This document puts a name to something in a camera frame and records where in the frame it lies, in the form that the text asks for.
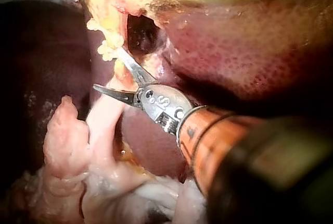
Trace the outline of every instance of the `wet tissue surface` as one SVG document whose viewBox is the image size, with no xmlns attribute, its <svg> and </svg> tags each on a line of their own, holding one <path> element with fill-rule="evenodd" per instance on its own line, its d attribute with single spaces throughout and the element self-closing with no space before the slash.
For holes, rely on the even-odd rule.
<svg viewBox="0 0 333 224">
<path fill-rule="evenodd" d="M 129 48 L 139 61 L 149 55 L 161 82 L 199 104 L 320 115 L 332 110 L 332 3 L 197 8 L 172 17 L 164 31 L 129 16 Z M 104 37 L 86 30 L 87 13 L 66 0 L 0 0 L 0 17 L 3 198 L 24 170 L 33 175 L 45 163 L 17 182 L 12 210 L 53 223 L 199 223 L 204 200 L 174 137 L 143 112 L 92 91 L 93 83 L 110 81 L 114 60 L 97 53 Z M 117 79 L 109 86 L 131 89 Z M 122 141 L 132 151 L 117 150 Z"/>
</svg>

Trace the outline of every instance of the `metal jaw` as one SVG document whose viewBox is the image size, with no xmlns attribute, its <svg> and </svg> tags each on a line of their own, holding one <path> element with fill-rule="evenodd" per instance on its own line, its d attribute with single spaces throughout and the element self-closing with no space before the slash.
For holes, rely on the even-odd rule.
<svg viewBox="0 0 333 224">
<path fill-rule="evenodd" d="M 190 100 L 181 91 L 158 84 L 157 80 L 123 48 L 116 51 L 139 85 L 139 89 L 136 92 L 120 91 L 98 84 L 94 84 L 93 88 L 130 106 L 140 108 L 165 132 L 176 135 L 180 120 L 193 107 Z"/>
</svg>

